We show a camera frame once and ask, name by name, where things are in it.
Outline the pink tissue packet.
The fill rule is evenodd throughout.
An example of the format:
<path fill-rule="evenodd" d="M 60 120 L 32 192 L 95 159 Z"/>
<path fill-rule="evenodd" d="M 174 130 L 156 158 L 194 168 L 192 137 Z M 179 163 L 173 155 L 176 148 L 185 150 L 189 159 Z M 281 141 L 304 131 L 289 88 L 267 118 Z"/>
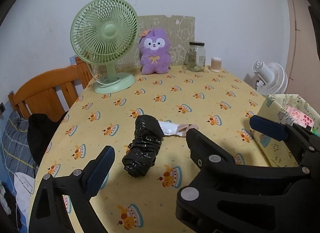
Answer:
<path fill-rule="evenodd" d="M 314 121 L 311 117 L 291 106 L 286 107 L 286 112 L 296 124 L 302 126 L 303 128 L 306 128 L 309 131 L 312 130 Z"/>

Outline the patterned yellow storage box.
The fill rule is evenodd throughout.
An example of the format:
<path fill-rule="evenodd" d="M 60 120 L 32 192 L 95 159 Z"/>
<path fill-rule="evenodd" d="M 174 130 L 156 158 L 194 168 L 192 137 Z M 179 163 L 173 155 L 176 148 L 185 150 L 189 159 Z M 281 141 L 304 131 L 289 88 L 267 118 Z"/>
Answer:
<path fill-rule="evenodd" d="M 266 96 L 257 115 L 280 124 L 293 125 L 295 122 L 286 112 L 287 106 L 294 107 L 311 117 L 314 121 L 311 132 L 319 136 L 319 113 L 298 94 Z M 254 139 L 272 167 L 295 167 L 298 165 L 284 142 L 272 139 L 258 131 L 254 132 Z"/>

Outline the black plastic bag roll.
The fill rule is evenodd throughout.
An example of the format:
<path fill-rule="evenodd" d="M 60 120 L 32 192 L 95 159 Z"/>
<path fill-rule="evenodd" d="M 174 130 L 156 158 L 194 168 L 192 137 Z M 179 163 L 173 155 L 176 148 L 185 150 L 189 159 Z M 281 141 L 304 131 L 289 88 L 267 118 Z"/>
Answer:
<path fill-rule="evenodd" d="M 140 115 L 135 120 L 135 137 L 122 158 L 125 171 L 134 178 L 143 177 L 155 165 L 164 133 L 156 118 Z"/>

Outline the white standing fan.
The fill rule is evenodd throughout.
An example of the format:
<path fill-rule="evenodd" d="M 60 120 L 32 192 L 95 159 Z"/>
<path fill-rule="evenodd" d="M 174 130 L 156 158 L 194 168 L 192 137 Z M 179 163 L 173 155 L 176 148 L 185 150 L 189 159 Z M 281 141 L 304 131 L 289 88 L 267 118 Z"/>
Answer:
<path fill-rule="evenodd" d="M 258 93 L 264 96 L 285 93 L 288 77 L 279 63 L 256 61 L 252 70 L 255 78 L 255 89 Z"/>

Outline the black garment on chair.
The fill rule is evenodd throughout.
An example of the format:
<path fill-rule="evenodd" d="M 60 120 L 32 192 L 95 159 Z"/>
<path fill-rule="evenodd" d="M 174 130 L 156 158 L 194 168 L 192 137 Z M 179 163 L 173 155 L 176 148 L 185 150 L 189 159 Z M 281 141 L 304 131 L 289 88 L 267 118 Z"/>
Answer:
<path fill-rule="evenodd" d="M 27 141 L 33 160 L 40 166 L 47 147 L 60 123 L 67 115 L 65 112 L 57 122 L 46 114 L 32 114 L 28 119 Z"/>

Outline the blue plaid bedding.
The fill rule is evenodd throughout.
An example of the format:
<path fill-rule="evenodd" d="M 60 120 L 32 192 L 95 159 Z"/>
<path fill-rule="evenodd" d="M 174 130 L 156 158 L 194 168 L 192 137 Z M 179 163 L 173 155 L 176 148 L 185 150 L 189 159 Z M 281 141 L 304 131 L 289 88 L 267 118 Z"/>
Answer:
<path fill-rule="evenodd" d="M 1 118 L 1 202 L 18 232 L 27 232 L 38 170 L 27 142 L 28 120 L 16 111 Z"/>

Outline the wooden chair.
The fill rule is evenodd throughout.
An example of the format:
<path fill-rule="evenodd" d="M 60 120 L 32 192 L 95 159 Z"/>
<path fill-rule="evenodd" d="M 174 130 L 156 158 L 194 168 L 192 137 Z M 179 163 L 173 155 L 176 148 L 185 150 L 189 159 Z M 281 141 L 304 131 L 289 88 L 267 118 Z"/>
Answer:
<path fill-rule="evenodd" d="M 78 98 L 75 82 L 86 88 L 92 74 L 85 62 L 75 58 L 75 65 L 44 72 L 27 81 L 16 93 L 8 94 L 9 102 L 20 117 L 28 119 L 32 114 L 46 114 L 52 121 L 58 121 L 65 113 L 56 88 L 62 90 L 67 106 L 71 107 Z"/>

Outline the cotton swab container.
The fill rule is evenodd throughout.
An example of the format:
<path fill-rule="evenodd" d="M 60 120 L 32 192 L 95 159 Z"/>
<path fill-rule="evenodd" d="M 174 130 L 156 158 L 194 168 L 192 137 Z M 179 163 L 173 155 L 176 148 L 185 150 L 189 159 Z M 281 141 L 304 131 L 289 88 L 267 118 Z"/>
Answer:
<path fill-rule="evenodd" d="M 210 70 L 212 72 L 220 72 L 222 67 L 222 59 L 219 57 L 212 57 L 210 63 Z"/>

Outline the glass jar with lid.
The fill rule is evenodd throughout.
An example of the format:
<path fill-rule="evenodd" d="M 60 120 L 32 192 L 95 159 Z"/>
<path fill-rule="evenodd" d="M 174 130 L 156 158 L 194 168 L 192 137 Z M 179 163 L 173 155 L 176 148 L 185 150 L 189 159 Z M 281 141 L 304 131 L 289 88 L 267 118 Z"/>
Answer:
<path fill-rule="evenodd" d="M 204 42 L 189 42 L 185 63 L 187 69 L 193 72 L 201 72 L 205 69 L 206 50 L 204 48 Z"/>

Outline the purple plush toy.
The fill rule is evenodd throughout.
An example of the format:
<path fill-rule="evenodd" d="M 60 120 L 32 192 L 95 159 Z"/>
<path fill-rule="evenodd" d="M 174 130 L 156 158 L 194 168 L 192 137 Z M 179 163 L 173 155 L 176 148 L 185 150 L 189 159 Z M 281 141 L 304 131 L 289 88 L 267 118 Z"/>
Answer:
<path fill-rule="evenodd" d="M 164 29 L 156 28 L 145 31 L 139 42 L 142 74 L 166 74 L 171 64 L 169 54 L 170 41 Z"/>

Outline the beige patterned backboard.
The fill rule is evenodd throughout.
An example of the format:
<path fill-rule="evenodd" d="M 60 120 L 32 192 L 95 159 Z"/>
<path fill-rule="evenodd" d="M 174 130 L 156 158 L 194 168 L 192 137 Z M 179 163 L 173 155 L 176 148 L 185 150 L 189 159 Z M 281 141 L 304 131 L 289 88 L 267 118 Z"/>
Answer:
<path fill-rule="evenodd" d="M 192 16 L 172 15 L 145 15 L 137 18 L 138 33 L 155 28 L 165 30 L 170 41 L 169 54 L 172 65 L 183 65 L 189 42 L 194 41 L 195 18 Z M 140 68 L 140 36 L 136 37 L 131 50 L 116 63 L 118 72 L 128 72 Z"/>

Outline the green desk fan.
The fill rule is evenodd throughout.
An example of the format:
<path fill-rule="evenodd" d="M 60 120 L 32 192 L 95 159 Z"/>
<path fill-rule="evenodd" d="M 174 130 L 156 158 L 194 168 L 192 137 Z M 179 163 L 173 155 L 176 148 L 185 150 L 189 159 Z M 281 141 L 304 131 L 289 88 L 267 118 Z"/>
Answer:
<path fill-rule="evenodd" d="M 137 33 L 136 11 L 124 0 L 93 0 L 77 13 L 71 44 L 88 65 L 97 94 L 114 94 L 135 83 L 134 75 L 117 72 L 116 64 L 131 50 Z"/>

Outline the wall power socket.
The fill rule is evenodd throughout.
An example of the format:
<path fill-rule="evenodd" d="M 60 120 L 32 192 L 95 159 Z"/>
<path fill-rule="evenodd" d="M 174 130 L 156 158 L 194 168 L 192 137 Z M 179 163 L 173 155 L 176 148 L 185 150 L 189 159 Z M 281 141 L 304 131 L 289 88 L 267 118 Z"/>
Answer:
<path fill-rule="evenodd" d="M 1 103 L 0 104 L 0 116 L 2 116 L 4 112 L 5 112 L 5 106 L 3 103 Z"/>

